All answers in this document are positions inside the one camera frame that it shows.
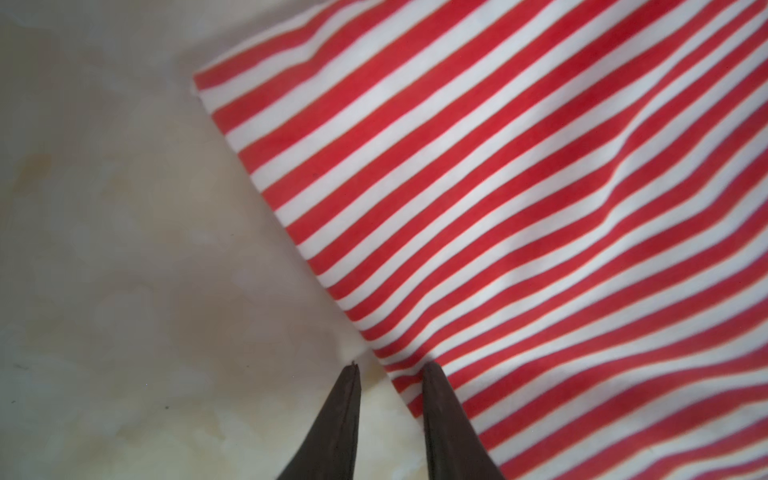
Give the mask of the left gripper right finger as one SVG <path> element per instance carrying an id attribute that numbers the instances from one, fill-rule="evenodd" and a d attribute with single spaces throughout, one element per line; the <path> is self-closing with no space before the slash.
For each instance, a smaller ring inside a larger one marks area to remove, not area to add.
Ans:
<path id="1" fill-rule="evenodd" d="M 436 362 L 422 369 L 422 397 L 429 478 L 503 479 Z"/>

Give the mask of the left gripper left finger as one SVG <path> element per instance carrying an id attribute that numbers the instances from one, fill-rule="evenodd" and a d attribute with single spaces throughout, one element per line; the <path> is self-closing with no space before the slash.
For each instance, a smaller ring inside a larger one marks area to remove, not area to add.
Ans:
<path id="1" fill-rule="evenodd" d="M 304 441 L 278 479 L 352 479 L 354 477 L 361 377 L 356 363 L 345 366 Z"/>

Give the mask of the red white striped tank top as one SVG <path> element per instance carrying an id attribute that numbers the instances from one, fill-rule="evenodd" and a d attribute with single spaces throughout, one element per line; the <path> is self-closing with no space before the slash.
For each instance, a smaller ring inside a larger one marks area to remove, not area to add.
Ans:
<path id="1" fill-rule="evenodd" d="M 767 475 L 767 5 L 327 1 L 196 93 L 415 417 L 510 479 Z"/>

